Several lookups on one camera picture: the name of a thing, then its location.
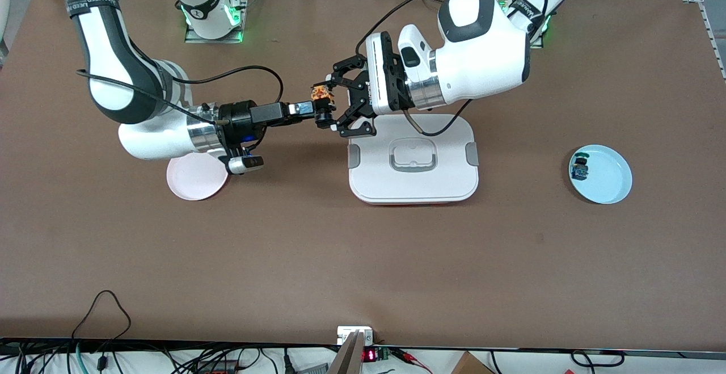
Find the brown cardboard box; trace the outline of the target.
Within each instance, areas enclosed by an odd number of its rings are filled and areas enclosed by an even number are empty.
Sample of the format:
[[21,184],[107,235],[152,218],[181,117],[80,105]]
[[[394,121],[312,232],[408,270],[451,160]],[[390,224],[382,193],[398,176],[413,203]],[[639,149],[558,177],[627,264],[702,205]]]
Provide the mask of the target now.
[[474,354],[464,351],[451,374],[495,374],[495,372],[482,363]]

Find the green push-button switch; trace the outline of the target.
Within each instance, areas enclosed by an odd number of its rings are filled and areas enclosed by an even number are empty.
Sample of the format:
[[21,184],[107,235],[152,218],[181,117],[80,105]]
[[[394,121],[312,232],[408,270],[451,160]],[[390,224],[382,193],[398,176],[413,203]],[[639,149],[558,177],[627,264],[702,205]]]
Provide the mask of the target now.
[[588,159],[590,155],[584,152],[577,152],[573,155],[573,162],[571,163],[571,179],[579,180],[583,182],[588,179],[589,167]]

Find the grey flat bar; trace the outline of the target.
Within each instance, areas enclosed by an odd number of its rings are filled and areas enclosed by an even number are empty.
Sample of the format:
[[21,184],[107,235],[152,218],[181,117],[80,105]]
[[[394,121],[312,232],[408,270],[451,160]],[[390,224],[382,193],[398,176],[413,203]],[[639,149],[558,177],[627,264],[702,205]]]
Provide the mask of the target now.
[[361,357],[366,346],[365,330],[350,331],[326,374],[361,374]]

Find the light blue round plate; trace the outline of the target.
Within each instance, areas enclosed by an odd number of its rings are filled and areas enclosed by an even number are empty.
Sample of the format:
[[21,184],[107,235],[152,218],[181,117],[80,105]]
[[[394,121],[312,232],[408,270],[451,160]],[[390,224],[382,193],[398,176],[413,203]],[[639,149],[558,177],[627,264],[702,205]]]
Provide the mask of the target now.
[[[571,179],[573,155],[589,154],[588,179],[583,182]],[[586,145],[577,149],[568,164],[568,176],[574,190],[586,200],[596,204],[615,204],[624,200],[632,189],[632,170],[627,160],[617,151],[604,145]]]

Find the pink round plate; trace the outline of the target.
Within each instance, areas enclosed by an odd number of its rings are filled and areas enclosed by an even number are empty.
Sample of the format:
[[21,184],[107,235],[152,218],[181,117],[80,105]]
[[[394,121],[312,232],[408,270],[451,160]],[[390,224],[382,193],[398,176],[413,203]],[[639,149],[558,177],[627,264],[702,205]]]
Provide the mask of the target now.
[[189,153],[171,159],[166,170],[169,190],[189,201],[206,200],[215,195],[228,176],[223,162],[207,153]]

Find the orange push-button switch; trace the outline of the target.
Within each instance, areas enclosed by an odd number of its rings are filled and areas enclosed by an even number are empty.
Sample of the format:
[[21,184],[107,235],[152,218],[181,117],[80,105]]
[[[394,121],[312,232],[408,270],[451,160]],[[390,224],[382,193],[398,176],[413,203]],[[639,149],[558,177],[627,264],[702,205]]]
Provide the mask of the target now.
[[334,94],[328,85],[312,87],[311,102],[317,128],[330,129],[331,126],[337,126],[334,119],[334,112],[336,110]]

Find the white lidded container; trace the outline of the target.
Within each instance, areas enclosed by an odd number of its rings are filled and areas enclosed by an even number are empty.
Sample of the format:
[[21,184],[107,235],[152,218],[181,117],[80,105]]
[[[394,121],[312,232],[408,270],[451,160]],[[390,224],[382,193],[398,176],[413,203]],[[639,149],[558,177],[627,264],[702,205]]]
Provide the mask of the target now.
[[467,200],[479,186],[479,153],[472,126],[461,116],[404,115],[371,120],[376,134],[348,141],[348,183],[370,204],[436,204]]

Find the small white box device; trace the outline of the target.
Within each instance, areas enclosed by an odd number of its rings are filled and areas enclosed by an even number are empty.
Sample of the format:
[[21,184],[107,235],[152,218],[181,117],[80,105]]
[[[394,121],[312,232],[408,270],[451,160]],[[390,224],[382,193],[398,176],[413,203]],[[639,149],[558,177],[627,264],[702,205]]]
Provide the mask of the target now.
[[365,346],[372,346],[374,344],[374,330],[370,326],[345,325],[337,327],[336,345],[343,345],[347,337],[355,332],[365,334]]

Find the black and red power strip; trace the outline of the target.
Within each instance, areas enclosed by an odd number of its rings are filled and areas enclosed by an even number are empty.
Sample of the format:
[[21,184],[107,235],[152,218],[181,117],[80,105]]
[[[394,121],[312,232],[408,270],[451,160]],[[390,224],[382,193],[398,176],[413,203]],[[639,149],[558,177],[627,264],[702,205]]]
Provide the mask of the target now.
[[236,374],[238,362],[231,359],[203,360],[200,361],[194,374]]

